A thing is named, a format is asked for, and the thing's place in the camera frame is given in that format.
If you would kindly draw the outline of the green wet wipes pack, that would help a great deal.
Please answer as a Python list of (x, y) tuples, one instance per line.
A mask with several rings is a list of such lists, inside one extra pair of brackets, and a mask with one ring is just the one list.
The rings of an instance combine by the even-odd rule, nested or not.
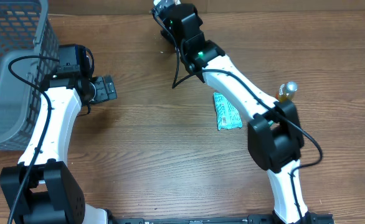
[(218, 92), (214, 92), (213, 97), (218, 130), (242, 128), (242, 120), (239, 112), (227, 98)]

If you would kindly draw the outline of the yellow Vim dish soap bottle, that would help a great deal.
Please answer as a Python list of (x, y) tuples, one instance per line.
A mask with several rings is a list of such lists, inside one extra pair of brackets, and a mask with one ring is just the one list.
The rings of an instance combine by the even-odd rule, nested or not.
[(295, 93), (298, 90), (298, 85), (296, 82), (290, 81), (287, 83), (284, 83), (280, 86), (280, 88), (277, 91), (276, 99), (279, 102), (284, 102), (287, 100), (292, 100), (295, 96)]

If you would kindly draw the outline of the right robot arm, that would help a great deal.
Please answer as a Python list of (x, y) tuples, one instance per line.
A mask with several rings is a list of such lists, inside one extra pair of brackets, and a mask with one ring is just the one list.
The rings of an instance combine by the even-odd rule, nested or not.
[(264, 93), (233, 64), (226, 52), (207, 40), (195, 5), (155, 1), (151, 10), (161, 34), (176, 49), (177, 63), (188, 77), (223, 94), (248, 122), (249, 154), (267, 172), (278, 223), (304, 223), (308, 208), (301, 194), (298, 171), (304, 132), (295, 105)]

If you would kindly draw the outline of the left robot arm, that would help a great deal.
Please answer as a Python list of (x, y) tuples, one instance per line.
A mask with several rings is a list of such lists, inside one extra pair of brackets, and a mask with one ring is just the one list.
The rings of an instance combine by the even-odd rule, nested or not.
[(40, 94), (40, 111), (31, 140), (14, 167), (1, 171), (0, 186), (10, 208), (8, 223), (115, 223), (111, 211), (86, 203), (79, 184), (67, 167), (74, 122), (83, 106), (117, 98), (109, 76), (94, 77), (95, 60), (90, 49), (62, 45), (56, 66), (34, 84), (11, 75)]

